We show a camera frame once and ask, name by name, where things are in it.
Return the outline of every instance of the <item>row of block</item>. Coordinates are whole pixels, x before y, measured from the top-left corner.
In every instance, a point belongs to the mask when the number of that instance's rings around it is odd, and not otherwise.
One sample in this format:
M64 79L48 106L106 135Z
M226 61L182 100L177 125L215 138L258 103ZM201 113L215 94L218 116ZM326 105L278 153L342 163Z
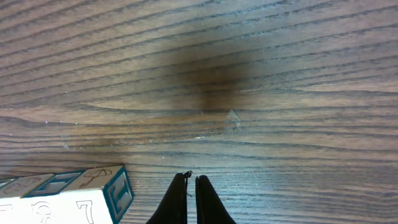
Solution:
M0 223L119 223L133 198L124 166L0 180Z

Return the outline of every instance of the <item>umbrella print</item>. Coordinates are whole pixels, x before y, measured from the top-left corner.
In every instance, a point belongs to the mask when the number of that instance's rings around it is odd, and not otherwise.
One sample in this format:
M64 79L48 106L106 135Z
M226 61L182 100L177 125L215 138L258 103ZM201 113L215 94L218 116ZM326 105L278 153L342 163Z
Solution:
M106 170L106 169L100 169L100 170L96 170L93 172L89 172L88 174L84 175L84 177L88 177L91 179L88 180L87 183L80 184L79 188L87 187L87 185L89 185L97 177L103 177L103 176L111 175L111 174L112 174L112 171Z

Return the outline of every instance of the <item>number 7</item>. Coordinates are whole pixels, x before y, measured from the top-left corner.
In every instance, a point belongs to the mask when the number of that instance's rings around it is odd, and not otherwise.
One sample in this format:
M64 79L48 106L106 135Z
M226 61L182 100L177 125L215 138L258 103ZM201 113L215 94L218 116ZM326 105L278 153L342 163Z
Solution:
M94 224L93 216L91 215L91 207L93 202L91 200L76 202L77 208L81 209L82 206L86 207L86 218L89 224Z

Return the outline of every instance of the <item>wooden table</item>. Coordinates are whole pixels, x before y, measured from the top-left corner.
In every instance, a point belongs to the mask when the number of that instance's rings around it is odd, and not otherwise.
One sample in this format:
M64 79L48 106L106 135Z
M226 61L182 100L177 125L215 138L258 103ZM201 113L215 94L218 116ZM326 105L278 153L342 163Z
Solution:
M237 223L398 223L397 0L3 0L0 17L0 177L126 163L122 223L187 170Z

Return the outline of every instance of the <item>wooden surface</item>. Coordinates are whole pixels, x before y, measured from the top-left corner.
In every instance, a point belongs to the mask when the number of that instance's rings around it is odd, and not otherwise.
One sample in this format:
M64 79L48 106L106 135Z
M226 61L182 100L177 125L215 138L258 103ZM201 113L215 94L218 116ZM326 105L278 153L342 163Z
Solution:
M187 170L237 223L398 223L397 0L3 0L0 29L0 177L126 163L122 223Z

